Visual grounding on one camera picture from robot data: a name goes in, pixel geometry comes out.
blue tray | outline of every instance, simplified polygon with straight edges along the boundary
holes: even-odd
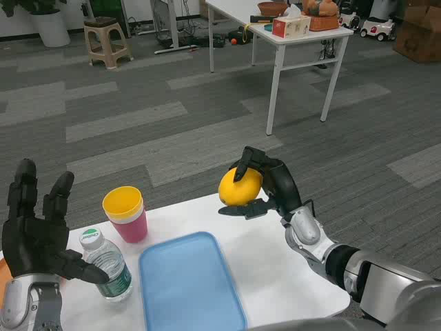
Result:
[[[247,320],[216,239],[197,232],[139,257],[148,331],[238,331]]]

plastic bottle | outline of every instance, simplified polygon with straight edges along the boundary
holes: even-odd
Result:
[[[121,302],[132,293],[132,275],[119,248],[104,238],[98,228],[90,228],[80,236],[83,258],[105,271],[109,282],[97,284],[99,292],[111,302]]]

stool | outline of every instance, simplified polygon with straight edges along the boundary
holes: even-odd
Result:
[[[110,42],[110,32],[116,30],[121,36],[122,45]],[[99,41],[100,46],[92,47],[89,39],[89,33],[94,32]],[[93,60],[100,60],[105,63],[107,69],[115,69],[116,61],[120,57],[129,57],[133,60],[132,52],[125,40],[121,26],[111,17],[97,17],[93,21],[84,22],[85,43],[89,52],[89,64],[93,66]]]

yellow lemon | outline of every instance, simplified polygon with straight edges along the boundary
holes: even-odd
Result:
[[[225,174],[219,184],[219,198],[225,205],[246,205],[259,194],[262,175],[255,169],[248,168],[245,176],[233,182],[236,168]]]

table leg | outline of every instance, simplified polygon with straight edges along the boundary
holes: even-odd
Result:
[[[267,122],[267,134],[271,135],[273,132],[273,120],[274,111],[276,109],[277,100],[277,89],[278,89],[278,79],[280,77],[280,71],[283,67],[283,59],[285,58],[285,45],[277,46],[276,50],[276,60],[274,62],[274,73],[273,73],[273,85],[271,87],[271,98],[269,100],[269,110],[268,110],[268,122]]]
[[[257,56],[257,34],[253,34],[253,53],[251,57],[251,65],[256,65],[256,56]]]
[[[174,0],[167,2],[168,14],[170,18],[170,30],[172,31],[173,48],[179,48],[178,27],[176,23],[176,12],[174,11]]]
[[[336,87],[338,74],[340,73],[340,67],[342,65],[343,57],[345,55],[346,45],[349,37],[344,37],[340,44],[340,49],[338,50],[338,61],[334,66],[334,71],[332,72],[331,82],[329,83],[328,93],[326,94],[325,104],[323,106],[322,116],[320,120],[322,122],[326,121],[328,115],[329,106],[331,105],[332,96],[334,95],[334,88]]]
[[[208,6],[209,71],[214,72],[213,59],[213,9]]]

